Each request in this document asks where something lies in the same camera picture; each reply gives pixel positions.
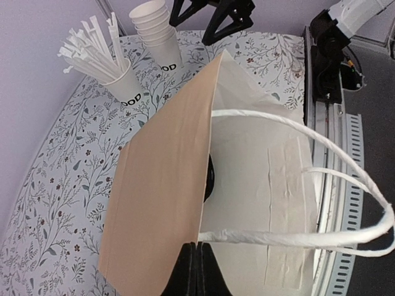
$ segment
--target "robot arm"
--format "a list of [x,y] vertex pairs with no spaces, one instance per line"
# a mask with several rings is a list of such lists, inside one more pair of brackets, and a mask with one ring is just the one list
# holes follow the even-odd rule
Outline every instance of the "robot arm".
[[[217,9],[203,38],[205,45],[211,45],[222,38],[253,26],[251,20],[255,5],[252,0],[190,0],[190,6],[181,13],[185,0],[174,0],[170,24],[174,27],[189,19],[207,5]],[[353,37],[358,29],[375,15],[384,11],[394,0],[341,0],[327,12],[327,17],[336,22],[339,31],[346,38]],[[227,17],[233,23],[217,32]]]
[[360,27],[375,15],[383,12],[394,0],[341,0],[329,10],[332,20],[348,38],[353,37]]
[[341,0],[323,10],[310,24],[315,46],[312,47],[314,99],[341,103],[342,84],[339,79],[343,49],[358,29],[384,11],[394,0]]

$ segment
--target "gray floor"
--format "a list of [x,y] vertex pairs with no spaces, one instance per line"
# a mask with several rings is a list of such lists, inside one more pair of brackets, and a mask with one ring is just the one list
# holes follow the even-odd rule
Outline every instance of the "gray floor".
[[[362,114],[365,169],[395,205],[395,61],[367,49],[353,48],[368,85],[359,92],[346,92],[346,111]],[[362,227],[377,223],[381,216],[380,206],[365,195]],[[392,236],[390,233],[360,249],[387,247]],[[347,295],[395,295],[395,253],[383,258],[357,258]]]

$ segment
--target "floral pattern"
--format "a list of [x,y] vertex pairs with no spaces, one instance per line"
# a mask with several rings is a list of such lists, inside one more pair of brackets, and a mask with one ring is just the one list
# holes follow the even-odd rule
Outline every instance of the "floral pattern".
[[241,32],[205,47],[202,31],[178,34],[184,68],[163,73],[136,36],[124,54],[145,89],[126,109],[86,77],[64,107],[28,172],[0,249],[0,295],[113,296],[97,270],[106,208],[122,147],[201,68],[227,49],[291,109],[304,97],[302,38]]

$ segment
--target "white paper cup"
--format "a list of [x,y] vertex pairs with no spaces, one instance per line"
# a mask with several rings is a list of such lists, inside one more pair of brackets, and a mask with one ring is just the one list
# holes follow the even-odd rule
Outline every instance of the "white paper cup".
[[170,12],[165,11],[163,15],[158,18],[154,18],[152,20],[148,20],[143,23],[135,23],[136,30],[145,30],[150,29],[152,27],[163,26],[165,24],[169,24],[170,22]]
[[103,84],[103,86],[125,107],[136,107],[141,103],[143,90],[133,71],[130,60],[126,58],[125,60],[127,60],[128,64],[126,72],[120,78],[111,83]]
[[173,36],[173,34],[175,34],[175,29],[171,27],[171,30],[169,31],[165,31],[161,34],[151,35],[149,37],[150,39],[145,39],[142,36],[140,36],[140,38],[141,40],[143,40],[145,45],[156,46],[169,40]]
[[167,31],[172,30],[172,26],[165,25],[165,26],[155,26],[145,30],[137,30],[137,33],[140,35],[141,39],[149,40],[152,39],[153,35],[164,34]]
[[167,7],[164,0],[148,1],[134,8],[129,13],[129,18],[131,18],[133,23],[144,22],[147,19],[156,18],[165,10],[167,10]]
[[174,72],[183,66],[177,34],[175,32],[164,43],[156,46],[146,45],[146,47],[164,72]]
[[142,32],[144,34],[144,32],[146,32],[147,30],[158,30],[160,28],[163,28],[164,26],[169,25],[170,22],[170,14],[168,15],[168,18],[166,18],[165,20],[156,23],[152,26],[146,26],[144,28],[138,28],[137,26],[135,26],[135,29],[137,30],[137,32]]

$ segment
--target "bag handle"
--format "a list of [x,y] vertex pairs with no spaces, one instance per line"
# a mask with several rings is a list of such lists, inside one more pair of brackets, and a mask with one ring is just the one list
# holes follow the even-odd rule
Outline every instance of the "bag handle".
[[200,233],[200,241],[226,242],[231,244],[245,243],[259,245],[282,245],[289,247],[304,247],[308,249],[325,249],[363,257],[381,257],[395,250],[395,240],[387,249],[379,251],[361,251],[342,248],[347,245],[370,242],[386,234],[391,228],[394,228],[395,230],[395,214],[391,204],[388,203],[384,198],[383,194],[380,192],[379,188],[368,175],[368,173],[361,169],[361,167],[358,166],[358,164],[356,164],[356,162],[335,143],[298,122],[271,113],[237,109],[214,110],[212,112],[212,117],[256,117],[269,119],[287,125],[294,130],[299,131],[306,136],[320,142],[325,147],[332,150],[341,160],[347,163],[357,173],[357,175],[360,176],[361,182],[348,175],[333,170],[312,168],[309,169],[309,171],[329,173],[352,182],[353,184],[361,187],[361,189],[371,193],[373,198],[375,198],[384,208],[385,212],[378,224],[358,231],[280,234],[273,232],[235,231],[225,229],[223,231]]

